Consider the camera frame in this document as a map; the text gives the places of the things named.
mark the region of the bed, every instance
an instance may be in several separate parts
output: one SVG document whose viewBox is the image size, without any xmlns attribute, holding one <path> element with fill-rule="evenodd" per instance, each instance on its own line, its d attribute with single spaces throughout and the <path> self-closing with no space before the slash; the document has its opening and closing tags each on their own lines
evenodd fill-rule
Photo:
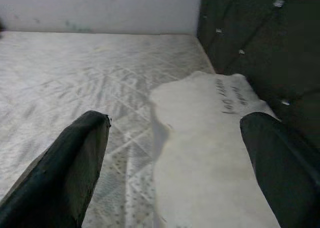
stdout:
<svg viewBox="0 0 320 228">
<path fill-rule="evenodd" d="M 148 96 L 194 71 L 213 73 L 189 35 L 2 32 L 0 199 L 64 127 L 95 110 L 112 127 L 82 227 L 151 227 Z"/>
</svg>

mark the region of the white wall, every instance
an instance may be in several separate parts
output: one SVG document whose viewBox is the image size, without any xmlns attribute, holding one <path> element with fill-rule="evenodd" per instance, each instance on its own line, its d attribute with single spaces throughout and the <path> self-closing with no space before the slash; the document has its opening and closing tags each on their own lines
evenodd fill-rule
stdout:
<svg viewBox="0 0 320 228">
<path fill-rule="evenodd" d="M 195 34 L 200 0 L 0 0 L 13 31 Z"/>
</svg>

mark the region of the bedding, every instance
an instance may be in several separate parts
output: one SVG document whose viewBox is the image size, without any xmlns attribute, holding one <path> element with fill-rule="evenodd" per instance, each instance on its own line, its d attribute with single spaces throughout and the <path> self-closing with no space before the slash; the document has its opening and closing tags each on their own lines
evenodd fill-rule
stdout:
<svg viewBox="0 0 320 228">
<path fill-rule="evenodd" d="M 239 127 L 251 112 L 274 114 L 243 75 L 196 71 L 150 100 L 159 227 L 279 227 Z"/>
<path fill-rule="evenodd" d="M 87 111 L 66 127 L 0 201 L 1 228 L 79 228 L 108 142 L 107 115 Z"/>
<path fill-rule="evenodd" d="M 0 199 L 88 110 L 111 115 L 83 228 L 151 227 L 150 90 L 212 67 L 189 35 L 4 31 L 0 39 Z"/>
<path fill-rule="evenodd" d="M 246 115 L 240 127 L 257 182 L 281 227 L 319 227 L 319 151 L 265 113 Z"/>
</svg>

